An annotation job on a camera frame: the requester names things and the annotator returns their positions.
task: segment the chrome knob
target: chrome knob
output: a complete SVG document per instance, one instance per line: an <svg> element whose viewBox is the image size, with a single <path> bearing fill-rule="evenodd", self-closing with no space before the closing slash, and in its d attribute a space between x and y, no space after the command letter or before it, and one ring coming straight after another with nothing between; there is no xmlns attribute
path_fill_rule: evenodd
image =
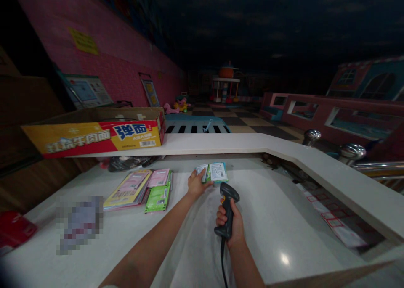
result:
<svg viewBox="0 0 404 288"><path fill-rule="evenodd" d="M354 161L366 156L366 149L358 144L347 143L340 146L339 161L351 165Z"/></svg>
<svg viewBox="0 0 404 288"><path fill-rule="evenodd" d="M321 138L321 132L316 129L306 130L304 133L303 145L313 146L314 143Z"/></svg>

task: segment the metal railing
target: metal railing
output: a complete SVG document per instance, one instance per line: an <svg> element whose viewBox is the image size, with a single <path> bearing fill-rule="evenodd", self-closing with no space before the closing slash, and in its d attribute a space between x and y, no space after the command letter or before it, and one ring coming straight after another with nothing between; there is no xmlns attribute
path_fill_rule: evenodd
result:
<svg viewBox="0 0 404 288"><path fill-rule="evenodd" d="M303 145L311 147L320 137L321 133L318 130L307 130L304 133ZM355 163L365 156L364 147L357 144L344 144L340 146L338 160L404 195L404 161Z"/></svg>
<svg viewBox="0 0 404 288"><path fill-rule="evenodd" d="M352 165L352 168L360 171L360 172L375 172L375 171L388 171L388 170L403 170L404 171L404 162L396 161L396 162L371 162L371 163L356 163Z"/></svg>

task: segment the person's left hand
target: person's left hand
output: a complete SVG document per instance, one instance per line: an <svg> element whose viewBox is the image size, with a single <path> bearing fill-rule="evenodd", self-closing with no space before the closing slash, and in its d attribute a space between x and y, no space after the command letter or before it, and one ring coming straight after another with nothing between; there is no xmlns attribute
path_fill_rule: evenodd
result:
<svg viewBox="0 0 404 288"><path fill-rule="evenodd" d="M191 176L188 178L188 193L197 200L208 188L213 185L213 182L208 182L202 184L202 177L206 172L206 168L204 168L199 175L197 175L197 171L194 170L191 173Z"/></svg>

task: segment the white counter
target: white counter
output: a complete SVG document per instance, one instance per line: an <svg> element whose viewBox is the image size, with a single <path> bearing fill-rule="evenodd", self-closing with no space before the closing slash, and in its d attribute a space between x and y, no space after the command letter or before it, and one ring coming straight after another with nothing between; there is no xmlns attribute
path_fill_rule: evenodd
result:
<svg viewBox="0 0 404 288"><path fill-rule="evenodd" d="M156 162L153 168L174 171L169 209L185 194L193 168L215 161L226 162L229 184L240 194L238 206L247 243L266 284L367 264L334 236L291 180L271 171L260 162L259 155L168 156ZM3 258L21 287L95 288L163 218L164 214L144 215L144 207L106 212L103 233L97 239L70 256L56 255L57 200L71 203L86 196L107 197L126 174L109 173L96 166L26 215L40 226L39 232ZM154 287L190 287L196 282L206 287L223 285L220 242L213 233L219 199L219 189L211 188L194 204Z"/></svg>
<svg viewBox="0 0 404 288"><path fill-rule="evenodd" d="M404 197L325 153L266 134L167 134L160 147L86 156L266 152L295 163L385 237L404 242Z"/></svg>

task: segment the black handheld scanner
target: black handheld scanner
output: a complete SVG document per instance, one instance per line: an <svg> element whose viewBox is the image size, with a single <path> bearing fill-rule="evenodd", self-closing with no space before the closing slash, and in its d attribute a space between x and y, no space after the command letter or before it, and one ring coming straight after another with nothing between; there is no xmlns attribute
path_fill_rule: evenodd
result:
<svg viewBox="0 0 404 288"><path fill-rule="evenodd" d="M240 200L240 196L237 191L231 187L229 184L222 182L220 184L220 194L224 197L224 201L222 202L223 208L226 210L227 222L223 226L215 227L215 233L218 236L221 236L225 239L231 238L231 230L233 227L233 210L230 206L230 199L234 199L234 202L237 203Z"/></svg>

